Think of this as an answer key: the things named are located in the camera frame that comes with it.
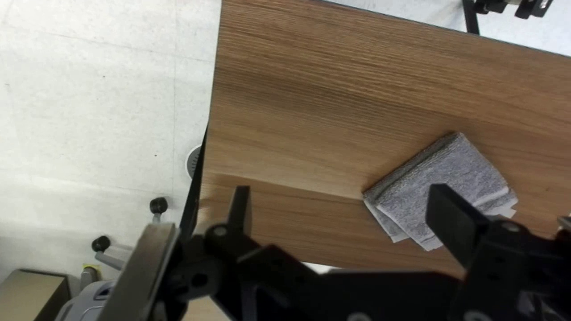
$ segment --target wooden table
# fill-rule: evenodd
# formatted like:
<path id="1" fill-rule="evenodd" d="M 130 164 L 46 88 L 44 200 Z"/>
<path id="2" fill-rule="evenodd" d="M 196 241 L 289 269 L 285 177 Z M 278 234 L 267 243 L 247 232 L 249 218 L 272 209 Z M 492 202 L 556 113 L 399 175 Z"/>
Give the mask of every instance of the wooden table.
<path id="1" fill-rule="evenodd" d="M 392 244 L 365 187 L 462 130 L 542 236 L 571 211 L 571 59 L 308 0 L 222 6 L 201 221 L 253 189 L 253 237 L 301 261 L 460 273 Z"/>

